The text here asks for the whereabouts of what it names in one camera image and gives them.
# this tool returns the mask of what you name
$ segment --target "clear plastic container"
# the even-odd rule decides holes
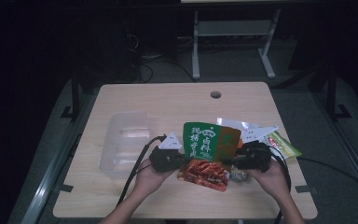
[[[149,136],[150,121],[145,112],[115,114],[110,119],[104,140],[100,169],[112,179],[126,180]]]

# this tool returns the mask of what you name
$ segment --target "black cable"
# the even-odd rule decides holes
[[[131,181],[133,180],[133,178],[136,176],[137,174],[137,170],[139,167],[139,164],[141,164],[142,159],[144,158],[147,150],[150,148],[150,145],[153,144],[153,142],[155,142],[156,140],[160,140],[161,142],[166,138],[167,136],[164,134],[164,136],[158,136],[153,138],[152,140],[150,140],[149,143],[147,143],[144,147],[144,149],[142,150],[141,154],[138,157],[138,160],[136,160],[136,163],[133,165],[132,171],[130,173],[129,178],[127,179],[126,185],[124,186],[123,191],[121,192],[121,196],[120,199],[118,199],[118,202],[116,204],[116,206],[118,206],[121,202],[123,202],[124,197],[126,196],[127,190],[130,186]]]
[[[95,62],[99,68],[103,69],[104,71],[106,71],[109,74],[116,74],[117,72],[115,71],[115,69],[108,67],[105,63],[103,63],[101,60],[96,58],[92,53],[89,52],[88,49],[86,49],[84,47],[84,44],[79,43],[76,40],[76,38],[73,37],[72,31],[71,31],[72,27],[74,25],[76,25],[77,23],[80,23],[82,20],[84,20],[85,17],[86,17],[85,15],[82,15],[82,16],[79,16],[78,18],[74,19],[73,21],[71,21],[67,26],[66,34],[68,35],[69,39],[72,41],[72,44],[74,45],[74,47],[77,47],[78,49],[80,49],[80,51],[82,51],[88,57],[88,59],[91,59],[93,62]],[[122,19],[120,21],[120,23],[123,25],[123,27],[126,26],[124,19]],[[137,47],[138,47],[138,43],[136,44],[134,49],[129,49],[129,52],[135,54],[135,50]],[[101,74],[101,77],[102,78],[110,78],[110,76],[108,76],[107,74]],[[113,83],[121,83],[121,81],[117,82],[116,80],[113,80]]]
[[[311,162],[315,162],[315,163],[321,164],[321,165],[323,165],[323,166],[326,166],[326,167],[328,167],[328,168],[330,168],[330,169],[332,169],[332,170],[335,170],[335,171],[341,173],[342,175],[345,175],[345,176],[349,177],[350,179],[354,180],[354,181],[358,184],[358,178],[357,178],[356,176],[351,175],[351,174],[349,174],[349,173],[347,173],[347,172],[345,172],[345,171],[343,171],[343,170],[340,170],[340,169],[338,169],[338,168],[335,167],[335,166],[332,166],[332,165],[330,165],[330,164],[324,163],[324,162],[322,162],[322,161],[316,161],[316,160],[308,159],[308,158],[298,157],[297,159],[298,159],[298,160],[301,160],[301,161],[311,161]]]
[[[316,71],[318,71],[318,69],[320,69],[324,64],[326,64],[326,59],[322,58],[319,62],[317,62],[316,64],[306,68],[304,71],[301,71],[295,75],[293,75],[292,77],[290,77],[289,79],[285,80],[284,82],[271,86],[271,89],[285,89],[286,87],[291,86],[292,84],[295,84],[296,82],[298,82],[299,80],[301,80],[304,77],[310,76],[312,74],[314,74]]]
[[[176,65],[176,66],[182,68],[182,70],[186,72],[186,74],[191,78],[191,80],[192,80],[193,82],[196,82],[196,81],[197,81],[197,80],[196,80],[195,78],[193,78],[193,77],[190,75],[190,73],[187,72],[187,70],[186,70],[182,65],[180,65],[179,63],[170,62],[170,61],[164,61],[164,62],[148,62],[148,63],[171,63],[171,64],[174,64],[174,65]]]
[[[278,157],[278,159],[279,159],[279,161],[283,162],[283,167],[284,167],[285,169],[287,169],[286,160],[284,159],[284,156],[283,156],[283,154],[280,152],[280,150],[278,150],[276,147],[271,147],[271,146],[269,146],[269,148],[272,148],[272,149],[274,149],[276,152],[279,153],[280,157]]]
[[[143,67],[146,67],[147,69],[150,70],[150,77],[149,77],[148,79],[144,79],[144,78],[142,77],[142,73],[140,73],[140,76],[139,76],[140,82],[141,82],[141,83],[147,83],[147,82],[149,82],[149,81],[152,79],[153,75],[154,75],[153,69],[152,69],[150,66],[147,66],[146,64],[143,64],[143,63],[141,63],[141,64],[139,64],[139,65],[141,65],[141,66],[143,66]]]
[[[282,220],[282,211],[279,210],[279,213],[278,213],[277,217],[275,218],[274,224],[280,223],[281,220]]]

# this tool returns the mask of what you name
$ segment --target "table top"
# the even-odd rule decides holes
[[[214,99],[212,91],[219,91],[221,97]],[[125,183],[108,177],[98,163],[109,120],[117,113],[135,110],[144,111],[150,119],[151,138],[175,132],[182,141],[185,122],[216,123],[217,118],[224,118],[261,126],[276,124],[280,134],[288,139],[269,87],[262,82],[105,85],[64,180],[64,185],[73,189],[60,192],[54,216],[105,217],[115,208]],[[307,185],[297,160],[292,158],[287,163],[292,195],[301,214],[304,218],[316,217],[310,193],[296,192],[296,186]],[[173,174],[132,217],[246,219],[275,218],[278,212],[275,201],[252,178],[243,183],[229,181],[227,190],[220,192],[179,181]]]
[[[298,0],[286,0],[285,2],[297,2]],[[282,0],[181,0],[181,3],[261,3],[282,2]]]

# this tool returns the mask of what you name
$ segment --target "red snack package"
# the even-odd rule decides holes
[[[216,162],[192,160],[181,167],[177,178],[224,192],[228,183],[228,171]]]

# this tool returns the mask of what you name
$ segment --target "hand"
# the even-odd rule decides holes
[[[261,188],[275,199],[281,208],[286,223],[305,223],[292,195],[290,195],[282,167],[277,161],[271,160],[271,166],[265,173],[261,173],[258,170],[245,170],[245,172],[253,177],[260,184]]]
[[[265,173],[259,170],[245,170],[244,172],[253,177],[260,184],[261,188],[274,199],[283,194],[290,193],[282,167],[275,160],[271,160],[270,167]]]
[[[136,175],[135,186],[133,193],[140,194],[147,197],[155,192],[162,183],[171,175],[174,171],[166,173],[158,173],[153,166],[151,166],[150,159],[142,161],[138,168],[138,174]]]
[[[164,180],[172,173],[173,171],[162,174],[157,173],[153,166],[151,166],[150,159],[142,161],[138,167],[138,174],[136,175],[135,186],[132,193],[100,223],[128,223],[129,218],[136,208],[147,196],[159,189]]]

